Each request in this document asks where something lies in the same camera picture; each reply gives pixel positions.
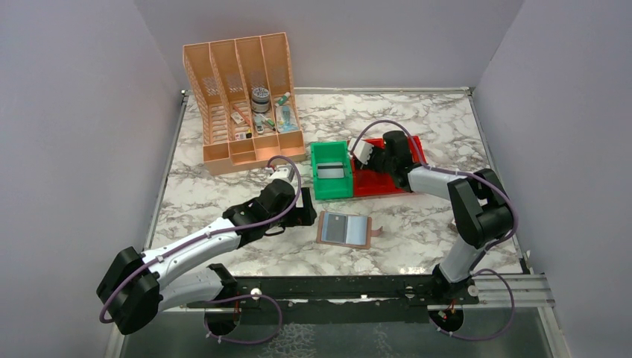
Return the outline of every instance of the metal lid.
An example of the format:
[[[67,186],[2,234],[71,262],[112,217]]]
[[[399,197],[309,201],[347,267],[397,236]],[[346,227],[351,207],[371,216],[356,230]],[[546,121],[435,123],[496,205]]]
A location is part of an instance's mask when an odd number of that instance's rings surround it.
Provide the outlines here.
[[[257,102],[270,101],[270,91],[268,91],[264,87],[253,88],[253,100]]]

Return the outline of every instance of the green container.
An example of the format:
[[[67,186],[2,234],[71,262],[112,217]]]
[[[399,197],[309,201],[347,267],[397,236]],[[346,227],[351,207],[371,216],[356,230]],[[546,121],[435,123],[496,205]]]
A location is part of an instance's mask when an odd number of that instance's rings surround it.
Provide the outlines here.
[[[344,178],[319,178],[318,164],[342,163]],[[351,161],[347,152],[347,141],[312,143],[312,171],[316,199],[339,199],[353,196]]]

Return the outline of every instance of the marble table surface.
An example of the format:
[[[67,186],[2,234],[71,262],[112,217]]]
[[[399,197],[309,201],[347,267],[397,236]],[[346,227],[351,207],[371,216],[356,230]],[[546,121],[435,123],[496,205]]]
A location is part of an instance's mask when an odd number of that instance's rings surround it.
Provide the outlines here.
[[[297,109],[308,159],[298,163],[303,185],[312,185],[309,143],[351,139],[377,119],[393,119],[419,135],[427,160],[444,168],[475,171],[488,167],[487,155],[465,94],[302,94]],[[377,125],[368,138],[394,126]],[[211,176],[202,163],[202,122],[189,96],[168,184],[151,247],[180,239],[221,216],[230,205],[259,194],[263,169]],[[359,250],[316,243],[317,225],[292,227],[236,251],[214,257],[234,275],[428,274],[456,240],[449,228],[450,203],[424,194],[400,194],[316,201],[317,213],[371,216],[384,227],[371,248]],[[492,250],[478,268],[520,272],[512,241]]]

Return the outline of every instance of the white wall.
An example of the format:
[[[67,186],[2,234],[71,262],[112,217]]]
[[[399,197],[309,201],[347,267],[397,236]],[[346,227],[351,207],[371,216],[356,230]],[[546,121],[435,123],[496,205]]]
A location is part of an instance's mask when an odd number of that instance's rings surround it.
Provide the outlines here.
[[[574,357],[632,348],[632,2],[526,0],[475,105]]]
[[[102,356],[95,290],[142,246],[179,98],[131,0],[0,1],[0,356]]]
[[[287,32],[297,87],[475,86],[522,0],[134,0],[181,87],[182,46]]]

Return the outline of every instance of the orange desk organizer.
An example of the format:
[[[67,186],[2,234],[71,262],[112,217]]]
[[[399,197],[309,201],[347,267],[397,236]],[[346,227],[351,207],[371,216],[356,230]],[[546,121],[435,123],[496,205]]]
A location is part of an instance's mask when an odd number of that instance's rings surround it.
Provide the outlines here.
[[[285,33],[185,45],[183,62],[202,114],[203,161],[212,175],[262,168],[278,154],[305,160]],[[270,110],[265,116],[277,129],[274,103],[291,93],[284,105],[294,111],[298,131],[278,133],[265,126],[263,134],[256,132],[250,107],[255,87],[270,91]],[[247,117],[240,125],[230,118],[233,105]],[[236,134],[249,129],[251,138],[236,139]]]

